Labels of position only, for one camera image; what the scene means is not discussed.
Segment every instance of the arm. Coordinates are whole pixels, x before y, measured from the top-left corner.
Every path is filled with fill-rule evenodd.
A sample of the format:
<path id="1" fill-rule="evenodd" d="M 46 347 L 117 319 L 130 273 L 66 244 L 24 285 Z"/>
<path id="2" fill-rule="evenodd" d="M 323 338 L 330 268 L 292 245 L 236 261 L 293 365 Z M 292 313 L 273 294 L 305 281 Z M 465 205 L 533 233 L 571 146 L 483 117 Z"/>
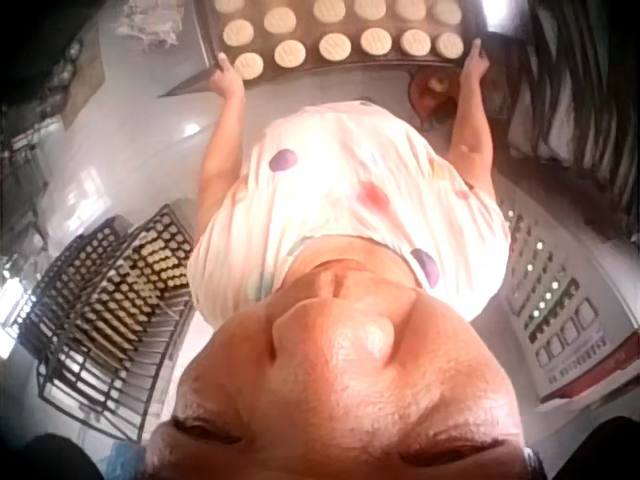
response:
<path id="1" fill-rule="evenodd" d="M 220 54 L 218 61 L 221 70 L 216 70 L 210 84 L 224 102 L 200 167 L 197 239 L 240 177 L 242 165 L 244 85 L 226 55 Z"/>
<path id="2" fill-rule="evenodd" d="M 476 39 L 460 74 L 458 114 L 448 160 L 465 181 L 495 198 L 491 180 L 493 141 L 480 89 L 480 80 L 488 68 L 489 60 Z"/>

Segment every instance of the nose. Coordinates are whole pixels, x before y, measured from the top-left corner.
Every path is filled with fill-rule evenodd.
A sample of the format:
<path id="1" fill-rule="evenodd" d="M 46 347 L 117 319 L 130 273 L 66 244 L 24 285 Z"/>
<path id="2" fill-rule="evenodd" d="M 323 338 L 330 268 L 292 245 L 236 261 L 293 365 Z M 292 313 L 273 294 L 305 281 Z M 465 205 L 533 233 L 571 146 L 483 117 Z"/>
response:
<path id="1" fill-rule="evenodd" d="M 336 298 L 299 303 L 273 325 L 275 363 L 304 383 L 343 383 L 375 374 L 394 344 L 386 318 Z"/>

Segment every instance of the hand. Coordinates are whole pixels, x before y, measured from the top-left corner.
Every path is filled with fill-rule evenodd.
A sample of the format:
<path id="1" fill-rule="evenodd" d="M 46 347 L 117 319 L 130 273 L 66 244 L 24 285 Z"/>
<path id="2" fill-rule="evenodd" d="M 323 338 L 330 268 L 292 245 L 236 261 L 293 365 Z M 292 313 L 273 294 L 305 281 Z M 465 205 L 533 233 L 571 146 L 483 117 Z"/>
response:
<path id="1" fill-rule="evenodd" d="M 469 52 L 469 56 L 464 62 L 464 67 L 462 67 L 460 80 L 462 82 L 480 83 L 490 65 L 489 59 L 482 50 L 482 41 L 476 38 L 473 41 L 471 52 Z"/>
<path id="2" fill-rule="evenodd" d="M 244 83 L 242 77 L 231 66 L 229 59 L 224 53 L 218 55 L 219 69 L 209 79 L 209 85 L 225 100 L 235 98 L 244 99 Z"/>

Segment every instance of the cookie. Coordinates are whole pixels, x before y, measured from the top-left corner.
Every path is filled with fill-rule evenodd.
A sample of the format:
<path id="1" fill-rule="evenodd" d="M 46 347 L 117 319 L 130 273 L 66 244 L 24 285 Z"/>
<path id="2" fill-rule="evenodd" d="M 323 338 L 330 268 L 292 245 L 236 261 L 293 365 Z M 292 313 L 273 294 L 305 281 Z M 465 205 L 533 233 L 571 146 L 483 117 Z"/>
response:
<path id="1" fill-rule="evenodd" d="M 220 13 L 233 13 L 244 7 L 244 0 L 216 0 L 214 3 L 216 10 Z"/>
<path id="2" fill-rule="evenodd" d="M 222 39 L 230 47 L 246 45 L 253 40 L 253 26 L 242 18 L 232 20 L 224 27 Z"/>
<path id="3" fill-rule="evenodd" d="M 412 28 L 404 32 L 400 37 L 400 48 L 407 55 L 422 57 L 431 50 L 431 39 L 422 30 Z"/>
<path id="4" fill-rule="evenodd" d="M 342 33 L 329 33 L 320 40 L 320 55 L 330 62 L 340 62 L 351 53 L 351 42 Z"/>
<path id="5" fill-rule="evenodd" d="M 259 77 L 264 70 L 264 61 L 257 53 L 247 52 L 236 58 L 233 68 L 240 74 L 243 80 L 253 80 Z"/>
<path id="6" fill-rule="evenodd" d="M 452 0 L 438 0 L 431 11 L 434 18 L 445 25 L 459 25 L 462 21 L 462 10 Z"/>
<path id="7" fill-rule="evenodd" d="M 297 40 L 285 40 L 276 47 L 273 58 L 282 68 L 295 68 L 304 62 L 307 51 Z"/>
<path id="8" fill-rule="evenodd" d="M 396 13 L 403 20 L 422 20 L 427 16 L 425 0 L 396 0 Z"/>
<path id="9" fill-rule="evenodd" d="M 264 28 L 276 35 L 293 32 L 296 28 L 296 14 L 287 7 L 272 8 L 264 17 Z"/>
<path id="10" fill-rule="evenodd" d="M 455 60 L 464 53 L 464 43 L 457 33 L 446 32 L 436 39 L 436 50 L 444 58 Z"/>
<path id="11" fill-rule="evenodd" d="M 360 46 L 369 55 L 384 55 L 391 50 L 391 35 L 382 28 L 365 30 L 360 37 Z"/>
<path id="12" fill-rule="evenodd" d="M 313 4 L 313 15 L 322 23 L 339 22 L 346 13 L 344 0 L 316 0 Z"/>
<path id="13" fill-rule="evenodd" d="M 387 13 L 387 2 L 385 0 L 355 0 L 353 10 L 358 17 L 364 20 L 380 20 Z"/>

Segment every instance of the floor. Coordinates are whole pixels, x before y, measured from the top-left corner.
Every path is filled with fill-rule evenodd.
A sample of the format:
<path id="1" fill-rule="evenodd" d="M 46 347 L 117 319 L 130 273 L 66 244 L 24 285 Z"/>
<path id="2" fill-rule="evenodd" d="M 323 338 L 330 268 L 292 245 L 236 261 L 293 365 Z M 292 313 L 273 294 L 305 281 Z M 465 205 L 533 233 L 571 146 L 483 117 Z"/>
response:
<path id="1" fill-rule="evenodd" d="M 173 86 L 163 70 L 184 65 L 169 50 L 142 51 L 129 38 L 116 36 L 119 8 L 119 1 L 109 2 L 97 18 L 105 84 L 68 131 L 55 125 L 41 145 L 50 183 L 40 215 L 53 253 L 109 215 L 119 213 L 135 224 L 164 203 L 194 199 L 199 163 L 220 108 L 220 101 L 208 93 L 158 98 Z M 251 145 L 272 120 L 302 106 L 364 96 L 414 121 L 407 81 L 407 74 L 399 71 L 352 70 L 256 88 L 247 94 L 244 143 Z M 446 146 L 443 139 L 439 143 L 436 149 Z M 203 332 L 208 332 L 198 317 L 193 325 L 178 370 L 201 348 Z M 513 379 L 527 442 L 542 452 L 553 473 L 593 427 L 592 417 L 588 412 L 536 411 L 533 381 L 499 300 L 474 325 Z M 29 376 L 24 362 L 16 389 L 26 405 L 22 414 L 30 418 L 29 433 L 61 431 L 94 459 L 106 455 L 110 441 L 70 425 L 34 397 L 33 372 Z"/>

